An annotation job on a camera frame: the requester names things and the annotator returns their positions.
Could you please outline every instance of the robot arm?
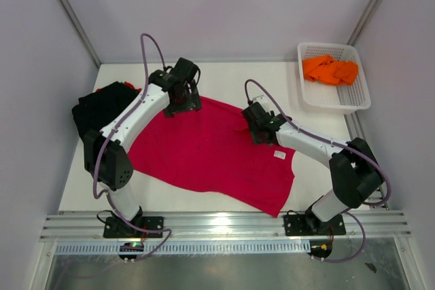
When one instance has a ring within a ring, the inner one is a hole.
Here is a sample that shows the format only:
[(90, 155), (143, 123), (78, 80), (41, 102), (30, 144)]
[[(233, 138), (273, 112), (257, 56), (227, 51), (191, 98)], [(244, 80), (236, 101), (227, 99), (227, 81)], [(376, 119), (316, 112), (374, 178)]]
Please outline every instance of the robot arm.
[(254, 143), (289, 147), (330, 169), (332, 189), (305, 212), (306, 223), (314, 234), (328, 228), (328, 222), (343, 211), (359, 207), (383, 182), (380, 174), (365, 160), (350, 151), (333, 146), (334, 143), (346, 143), (376, 161), (367, 142), (362, 139), (337, 140), (314, 132), (323, 139), (331, 140), (330, 144), (318, 141), (301, 133), (299, 128), (290, 125), (282, 115), (274, 116), (272, 111), (269, 112), (263, 96), (255, 98), (242, 114), (247, 120)]
[[(100, 185), (105, 188), (118, 211), (132, 221), (141, 215), (141, 207), (128, 184), (133, 175), (133, 165), (127, 153), (140, 132), (161, 111), (167, 117), (174, 113), (201, 109), (201, 102), (194, 77), (200, 73), (191, 61), (180, 58), (169, 71), (157, 70), (150, 75), (147, 94), (143, 90), (136, 99), (110, 124), (100, 131), (89, 130), (84, 137), (85, 169), (94, 174), (100, 148), (112, 130), (115, 134), (107, 144), (99, 167)], [(119, 128), (117, 123), (133, 107), (137, 108), (127, 116)]]

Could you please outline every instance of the gray wall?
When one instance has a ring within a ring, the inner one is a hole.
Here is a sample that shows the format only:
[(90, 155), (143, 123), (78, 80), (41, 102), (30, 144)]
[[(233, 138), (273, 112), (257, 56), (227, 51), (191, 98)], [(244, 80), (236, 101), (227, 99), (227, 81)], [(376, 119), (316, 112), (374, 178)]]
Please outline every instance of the gray wall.
[(435, 0), (383, 0), (357, 44), (372, 107), (361, 112), (392, 177), (394, 207), (435, 275)]
[(75, 149), (70, 109), (97, 70), (57, 0), (0, 8), (0, 288), (19, 290)]
[(301, 41), (346, 43), (367, 1), (70, 0), (104, 63), (141, 62), (141, 31), (168, 61), (295, 59)]

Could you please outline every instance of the white tag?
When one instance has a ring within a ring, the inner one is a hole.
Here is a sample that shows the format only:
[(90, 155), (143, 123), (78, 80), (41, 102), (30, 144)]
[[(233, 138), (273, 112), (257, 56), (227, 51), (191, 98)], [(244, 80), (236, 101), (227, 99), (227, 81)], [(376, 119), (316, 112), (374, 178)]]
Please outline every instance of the white tag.
[(281, 152), (281, 151), (275, 151), (275, 153), (273, 154), (273, 156), (275, 156), (276, 158), (285, 160), (285, 152)]

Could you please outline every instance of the red shirt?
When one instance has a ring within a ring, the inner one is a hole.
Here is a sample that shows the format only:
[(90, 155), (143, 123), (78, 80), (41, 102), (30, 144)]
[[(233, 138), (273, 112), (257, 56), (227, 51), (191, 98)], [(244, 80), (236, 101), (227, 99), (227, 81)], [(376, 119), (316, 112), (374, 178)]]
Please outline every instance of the red shirt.
[(173, 118), (161, 112), (147, 125), (128, 153), (135, 170), (278, 216), (293, 184), (294, 150), (254, 145), (239, 108), (205, 97), (201, 103)]

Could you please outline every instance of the orange towel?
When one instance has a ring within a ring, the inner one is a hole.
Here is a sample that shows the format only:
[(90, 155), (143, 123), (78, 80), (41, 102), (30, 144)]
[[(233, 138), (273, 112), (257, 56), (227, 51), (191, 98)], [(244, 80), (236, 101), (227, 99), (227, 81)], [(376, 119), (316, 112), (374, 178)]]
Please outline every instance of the orange towel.
[(304, 59), (304, 78), (327, 85), (352, 85), (358, 75), (358, 65), (348, 61), (334, 61), (329, 55)]

